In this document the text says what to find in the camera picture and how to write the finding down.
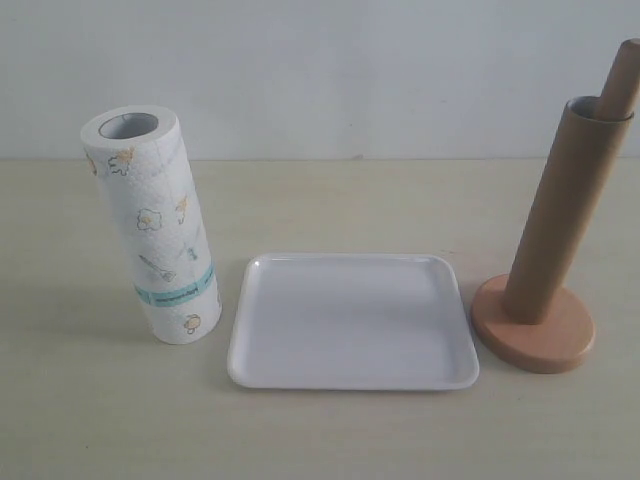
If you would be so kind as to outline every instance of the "table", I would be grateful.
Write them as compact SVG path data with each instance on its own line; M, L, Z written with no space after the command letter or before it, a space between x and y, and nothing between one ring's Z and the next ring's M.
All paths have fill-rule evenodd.
M620 160L567 279L587 363L440 394L249 391L226 374L244 268L273 251L430 253L466 306L509 270L544 162L193 162L223 318L148 331L85 162L0 163L0 478L602 479L640 468L640 162Z

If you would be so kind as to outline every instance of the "paper towel roll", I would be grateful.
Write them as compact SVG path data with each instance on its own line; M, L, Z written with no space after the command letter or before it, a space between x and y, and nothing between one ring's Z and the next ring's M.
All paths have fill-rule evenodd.
M222 305L177 116L118 108L80 136L154 335L173 344L203 337Z

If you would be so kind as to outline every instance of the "cartoon illustration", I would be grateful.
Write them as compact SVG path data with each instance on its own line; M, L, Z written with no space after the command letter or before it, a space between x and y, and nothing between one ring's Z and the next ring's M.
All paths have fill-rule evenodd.
M87 157L87 160L89 160L89 165L91 166L91 172L94 175L98 174L98 169L96 168L96 164L94 163L94 161L91 159L91 157L89 156L89 154L87 152L84 152L85 156Z
M138 210L138 230L160 230L162 227L162 215L148 208Z
M184 328L187 329L187 333L189 335L193 335L193 332L196 331L196 328L200 326L202 320L200 319L200 315L187 315L187 321L184 322Z
M129 173L129 166L133 160L134 147L130 147L126 150L121 150L115 157L109 158L107 163L109 164L109 171L111 173L119 173L123 177Z
M178 206L176 207L176 213L178 214L178 223L182 225L184 223L184 217L187 213L187 196L185 195L182 200L178 202Z
M142 260L145 263L145 265L147 265L154 272L156 272L158 275L160 275L160 277L165 282L170 282L171 280L173 280L175 278L176 272L172 272L171 270L165 270L163 268L160 268L159 266L157 266L155 263L153 263L151 260L149 260L144 255L138 255L138 256L140 257L140 260Z

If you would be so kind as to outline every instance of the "teal label band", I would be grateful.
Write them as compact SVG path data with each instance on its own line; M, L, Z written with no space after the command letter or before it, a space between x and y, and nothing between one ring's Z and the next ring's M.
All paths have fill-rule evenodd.
M144 303L154 307L175 307L202 295L213 280L213 263L209 266L202 278L186 287L172 292L154 293L148 292L134 285L138 296Z

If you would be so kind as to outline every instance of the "rectangular tray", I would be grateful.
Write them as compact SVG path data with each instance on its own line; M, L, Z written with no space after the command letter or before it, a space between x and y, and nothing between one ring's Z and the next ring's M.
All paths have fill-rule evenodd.
M444 260L279 253L247 267L228 371L249 388L454 390L479 366Z

